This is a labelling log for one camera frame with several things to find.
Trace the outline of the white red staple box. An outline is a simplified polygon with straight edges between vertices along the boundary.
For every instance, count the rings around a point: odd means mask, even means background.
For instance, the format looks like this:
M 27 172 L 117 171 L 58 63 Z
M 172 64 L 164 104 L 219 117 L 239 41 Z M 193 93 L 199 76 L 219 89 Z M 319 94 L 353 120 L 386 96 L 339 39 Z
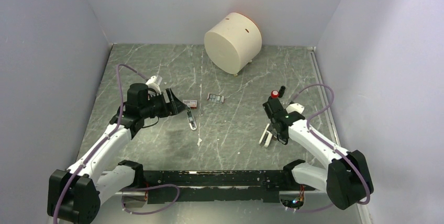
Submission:
M 194 99 L 184 99 L 182 102 L 191 109 L 198 108 L 198 101 Z

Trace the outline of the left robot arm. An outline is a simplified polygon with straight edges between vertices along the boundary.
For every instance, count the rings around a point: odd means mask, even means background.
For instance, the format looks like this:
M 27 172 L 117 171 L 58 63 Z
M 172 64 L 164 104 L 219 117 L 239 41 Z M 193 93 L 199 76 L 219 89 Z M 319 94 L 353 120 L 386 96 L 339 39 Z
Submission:
M 191 109 L 167 88 L 164 92 L 145 83 L 131 84 L 127 100 L 118 107 L 99 140 L 66 170 L 49 177 L 47 213 L 53 221 L 91 223 L 101 204 L 121 189 L 146 185 L 143 166 L 123 160 L 104 174 L 111 158 L 145 127 L 148 118 L 166 118 Z

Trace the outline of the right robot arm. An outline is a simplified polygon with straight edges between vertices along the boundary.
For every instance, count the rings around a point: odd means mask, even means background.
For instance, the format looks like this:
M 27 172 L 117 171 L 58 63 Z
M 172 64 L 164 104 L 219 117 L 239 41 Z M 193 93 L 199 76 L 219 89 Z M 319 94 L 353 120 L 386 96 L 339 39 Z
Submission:
M 262 105 L 269 123 L 259 144 L 267 147 L 271 140 L 287 145 L 294 141 L 311 153 L 321 167 L 296 160 L 285 166 L 283 184 L 288 189 L 306 185 L 326 193 L 331 203 L 345 210 L 367 201 L 374 192 L 367 161 L 362 152 L 349 151 L 329 140 L 303 116 L 303 106 L 284 107 L 279 98 L 270 96 Z

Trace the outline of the staple tray with staples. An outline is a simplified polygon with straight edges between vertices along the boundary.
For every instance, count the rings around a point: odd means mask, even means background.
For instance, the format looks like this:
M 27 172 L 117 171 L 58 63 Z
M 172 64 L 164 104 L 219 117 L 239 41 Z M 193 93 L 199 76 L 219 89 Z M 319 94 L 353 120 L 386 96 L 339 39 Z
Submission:
M 208 102 L 213 102 L 213 103 L 223 104 L 225 102 L 225 97 L 223 95 L 217 95 L 217 94 L 209 93 L 207 95 L 207 101 Z

